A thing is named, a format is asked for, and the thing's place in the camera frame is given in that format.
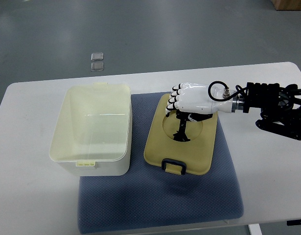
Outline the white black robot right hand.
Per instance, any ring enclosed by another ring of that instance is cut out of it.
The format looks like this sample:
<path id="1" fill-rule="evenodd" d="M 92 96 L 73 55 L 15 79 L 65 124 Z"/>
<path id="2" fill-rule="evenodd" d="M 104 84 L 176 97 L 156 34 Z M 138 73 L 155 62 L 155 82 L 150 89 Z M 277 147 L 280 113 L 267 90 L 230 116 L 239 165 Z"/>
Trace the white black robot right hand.
<path id="1" fill-rule="evenodd" d="M 172 111 L 179 119 L 199 122 L 213 117 L 218 111 L 234 113 L 234 91 L 220 81 L 210 85 L 184 82 L 172 88 L 165 108 L 168 117 Z"/>

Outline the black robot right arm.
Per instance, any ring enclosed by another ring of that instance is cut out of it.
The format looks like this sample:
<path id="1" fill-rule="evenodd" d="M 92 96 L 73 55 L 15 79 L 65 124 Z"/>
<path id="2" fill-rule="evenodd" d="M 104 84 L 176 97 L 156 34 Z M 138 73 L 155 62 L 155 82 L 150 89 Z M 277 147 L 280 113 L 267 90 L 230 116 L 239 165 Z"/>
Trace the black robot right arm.
<path id="1" fill-rule="evenodd" d="M 301 89 L 296 84 L 281 87 L 280 84 L 248 82 L 246 87 L 236 86 L 237 105 L 244 113 L 259 108 L 261 119 L 256 126 L 264 131 L 301 141 Z"/>

